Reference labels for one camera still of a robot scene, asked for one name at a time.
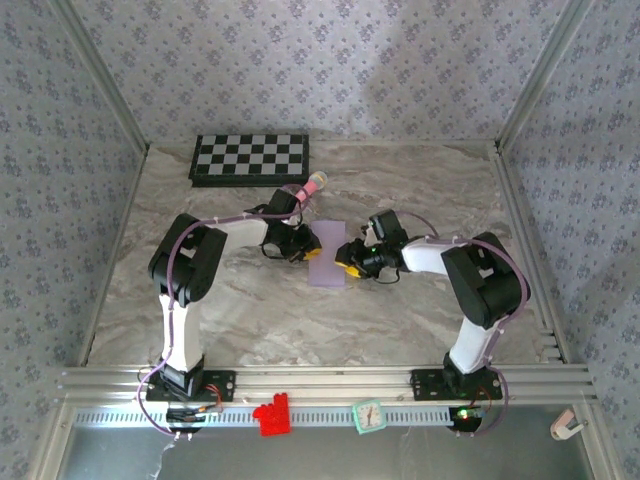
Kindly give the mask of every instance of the marble surface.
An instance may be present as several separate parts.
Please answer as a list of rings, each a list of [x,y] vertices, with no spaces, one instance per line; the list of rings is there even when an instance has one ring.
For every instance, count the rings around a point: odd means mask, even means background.
[[[192,189],[191,147],[151,149],[119,248],[89,363],[154,363],[162,313],[147,264],[176,215],[237,214],[269,200],[272,188]],[[496,233],[513,252],[506,213],[487,160],[435,146],[311,145],[311,170],[329,176],[305,221],[345,220],[349,238],[386,208],[428,217],[444,238]],[[403,220],[410,235],[425,233]],[[191,305],[201,318],[209,365],[393,365],[440,363],[456,340],[461,312],[446,278],[405,274],[379,285],[348,279],[344,289],[307,285],[307,264],[232,252],[214,286]],[[533,363],[541,350],[534,313],[511,324],[496,362]]]

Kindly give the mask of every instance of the wall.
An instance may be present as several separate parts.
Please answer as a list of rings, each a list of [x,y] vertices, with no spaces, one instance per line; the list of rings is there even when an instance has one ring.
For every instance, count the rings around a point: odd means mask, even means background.
[[[495,138],[565,0],[74,2],[147,141]]]
[[[46,2],[2,2],[0,478],[23,478],[85,334],[140,155]]]
[[[630,478],[640,478],[640,6],[596,2],[508,154]]]

